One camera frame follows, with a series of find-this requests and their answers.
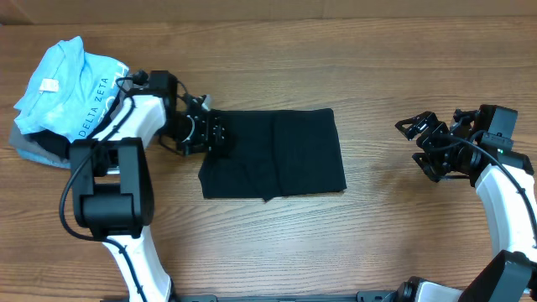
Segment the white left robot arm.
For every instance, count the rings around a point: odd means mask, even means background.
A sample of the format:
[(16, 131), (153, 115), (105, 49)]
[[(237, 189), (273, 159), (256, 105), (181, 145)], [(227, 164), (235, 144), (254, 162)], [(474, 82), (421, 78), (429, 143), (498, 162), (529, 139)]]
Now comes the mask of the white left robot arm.
[(156, 251), (150, 225), (154, 190), (145, 150), (153, 138), (170, 138), (182, 156), (221, 147), (227, 130), (208, 95), (193, 96), (167, 70), (120, 77), (123, 103), (91, 138), (70, 146), (70, 178), (59, 217), (73, 237), (101, 243), (128, 288), (128, 301), (177, 301), (173, 279)]

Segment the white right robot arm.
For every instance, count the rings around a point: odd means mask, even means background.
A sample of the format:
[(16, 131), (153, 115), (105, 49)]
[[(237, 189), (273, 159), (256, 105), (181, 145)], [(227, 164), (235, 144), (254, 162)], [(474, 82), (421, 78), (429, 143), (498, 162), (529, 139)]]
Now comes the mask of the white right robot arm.
[(434, 182), (469, 180), (485, 210), (493, 259), (464, 289), (412, 277), (387, 301), (518, 301), (536, 296), (534, 168), (513, 150), (518, 113), (498, 105), (455, 110), (451, 124), (433, 112), (396, 123), (420, 148), (413, 160)]

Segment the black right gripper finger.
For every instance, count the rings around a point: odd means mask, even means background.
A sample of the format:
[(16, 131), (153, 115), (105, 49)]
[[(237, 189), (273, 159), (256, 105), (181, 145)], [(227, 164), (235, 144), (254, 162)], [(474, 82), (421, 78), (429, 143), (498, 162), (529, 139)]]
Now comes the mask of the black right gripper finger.
[(412, 159), (431, 181), (437, 183), (441, 180), (441, 176), (435, 172), (435, 166), (439, 162), (439, 156), (437, 154), (414, 153)]
[(417, 116), (396, 122), (394, 126), (407, 140), (411, 141), (434, 124), (436, 124), (436, 115), (433, 112), (423, 112)]

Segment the black t-shirt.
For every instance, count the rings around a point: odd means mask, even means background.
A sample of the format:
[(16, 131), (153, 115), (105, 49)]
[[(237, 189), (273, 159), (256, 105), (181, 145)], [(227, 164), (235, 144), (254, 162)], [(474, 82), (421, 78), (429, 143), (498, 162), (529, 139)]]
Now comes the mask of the black t-shirt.
[(217, 111), (227, 137), (198, 174), (207, 199), (341, 192), (347, 182), (332, 109)]

